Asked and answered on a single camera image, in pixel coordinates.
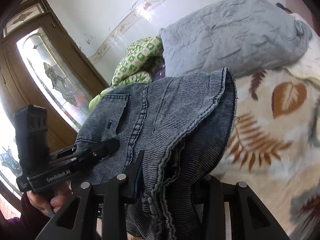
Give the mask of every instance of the logo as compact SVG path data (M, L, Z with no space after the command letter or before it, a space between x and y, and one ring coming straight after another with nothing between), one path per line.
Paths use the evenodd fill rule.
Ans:
M66 170L66 171L64 171L62 173L58 173L58 174L56 174L56 175L54 175L52 177L47 178L47 182L51 182L51 181L54 181L56 179L62 178L62 177L66 176L66 175L68 175L70 173L71 173L70 170Z

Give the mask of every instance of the hand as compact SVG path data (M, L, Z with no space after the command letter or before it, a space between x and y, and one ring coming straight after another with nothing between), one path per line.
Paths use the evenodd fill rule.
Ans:
M53 212L56 213L72 194L69 183L69 181L64 181L55 187L54 190L58 195L52 198L50 203L40 193L36 193L32 190L28 191L27 195L31 205L40 210L45 216L49 216L46 210L50 210L51 206L53 206Z

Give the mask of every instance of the white wall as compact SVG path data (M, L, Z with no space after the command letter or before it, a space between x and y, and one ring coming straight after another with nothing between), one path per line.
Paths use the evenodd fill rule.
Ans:
M143 0L47 0L82 52L90 57Z
M82 52L89 58L94 55L110 32L144 0L47 0ZM103 57L94 62L95 68L110 83L117 63L125 55L131 42L156 35L159 28L175 22L185 15L219 0L165 0L152 9L152 19L138 20L118 43Z

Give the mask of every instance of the denim jeans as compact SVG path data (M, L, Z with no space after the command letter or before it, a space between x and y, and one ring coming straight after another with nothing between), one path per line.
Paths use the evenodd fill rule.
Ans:
M82 126L76 151L108 138L120 148L81 180L104 183L144 150L144 193L126 206L127 231L144 239L198 239L202 207L192 203L191 185L222 158L236 97L228 68L115 88Z

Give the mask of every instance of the green patterned blanket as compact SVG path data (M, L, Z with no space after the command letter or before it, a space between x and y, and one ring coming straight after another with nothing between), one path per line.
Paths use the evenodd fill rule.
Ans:
M92 111L105 94L117 86L137 82L151 83L151 74L143 70L142 67L147 63L148 59L155 56L162 56L162 53L162 42L158 36L143 38L132 43L125 52L126 56L119 62L116 68L111 87L104 89L91 100L89 111Z

